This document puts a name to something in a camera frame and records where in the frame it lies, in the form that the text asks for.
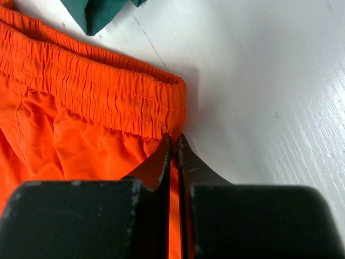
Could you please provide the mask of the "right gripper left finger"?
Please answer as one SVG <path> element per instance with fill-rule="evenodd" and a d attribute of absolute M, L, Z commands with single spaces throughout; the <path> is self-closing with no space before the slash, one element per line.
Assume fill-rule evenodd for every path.
<path fill-rule="evenodd" d="M 28 181 L 1 216 L 1 258 L 167 258 L 171 143 L 118 181 Z"/>

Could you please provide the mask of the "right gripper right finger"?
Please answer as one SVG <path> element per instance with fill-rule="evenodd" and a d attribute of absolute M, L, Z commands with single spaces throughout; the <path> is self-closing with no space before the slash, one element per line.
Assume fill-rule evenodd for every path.
<path fill-rule="evenodd" d="M 323 196 L 308 186 L 235 185 L 178 139 L 183 258 L 344 258 Z"/>

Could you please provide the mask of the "orange shorts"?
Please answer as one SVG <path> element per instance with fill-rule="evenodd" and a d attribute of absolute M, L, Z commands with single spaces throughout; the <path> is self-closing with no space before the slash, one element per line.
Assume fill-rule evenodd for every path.
<path fill-rule="evenodd" d="M 164 134 L 173 150 L 186 84 L 82 43 L 1 1 L 1 212 L 32 180 L 118 180 Z"/>

